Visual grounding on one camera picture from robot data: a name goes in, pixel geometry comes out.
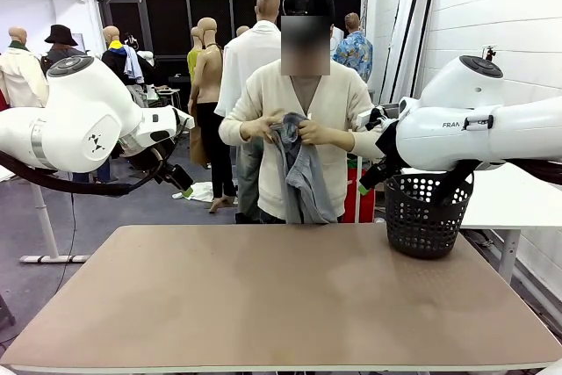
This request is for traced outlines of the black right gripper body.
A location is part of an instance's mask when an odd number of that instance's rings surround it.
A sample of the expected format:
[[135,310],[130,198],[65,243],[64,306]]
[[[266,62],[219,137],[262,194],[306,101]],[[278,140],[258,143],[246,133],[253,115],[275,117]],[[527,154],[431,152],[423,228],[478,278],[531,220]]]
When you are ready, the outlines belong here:
[[377,163],[373,163],[371,167],[359,179],[359,186],[364,190],[371,190],[378,184],[383,183],[389,177],[399,173],[399,166],[386,158]]

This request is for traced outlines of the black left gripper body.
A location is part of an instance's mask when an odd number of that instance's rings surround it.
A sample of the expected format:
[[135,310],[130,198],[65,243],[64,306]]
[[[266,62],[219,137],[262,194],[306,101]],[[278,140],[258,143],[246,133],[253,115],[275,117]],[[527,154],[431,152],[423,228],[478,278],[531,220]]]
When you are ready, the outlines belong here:
[[180,165],[168,162],[164,162],[156,171],[154,180],[158,184],[172,184],[180,192],[188,192],[193,185],[193,179]]

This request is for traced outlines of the person's left hand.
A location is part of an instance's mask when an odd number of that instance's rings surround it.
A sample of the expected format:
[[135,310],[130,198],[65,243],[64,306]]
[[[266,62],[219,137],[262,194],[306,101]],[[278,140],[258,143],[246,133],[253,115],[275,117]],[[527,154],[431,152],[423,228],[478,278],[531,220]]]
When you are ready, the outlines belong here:
[[305,119],[299,123],[299,137],[306,145],[328,145],[331,143],[330,130],[313,120]]

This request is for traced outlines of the person's right hand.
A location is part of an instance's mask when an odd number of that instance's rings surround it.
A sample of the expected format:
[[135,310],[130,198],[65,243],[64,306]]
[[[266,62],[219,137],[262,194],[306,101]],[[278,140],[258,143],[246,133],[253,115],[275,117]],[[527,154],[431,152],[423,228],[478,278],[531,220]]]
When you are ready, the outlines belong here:
[[274,114],[242,122],[240,125],[240,136],[244,141],[262,138],[264,142],[272,143],[273,137],[271,127],[279,123],[282,118],[283,114]]

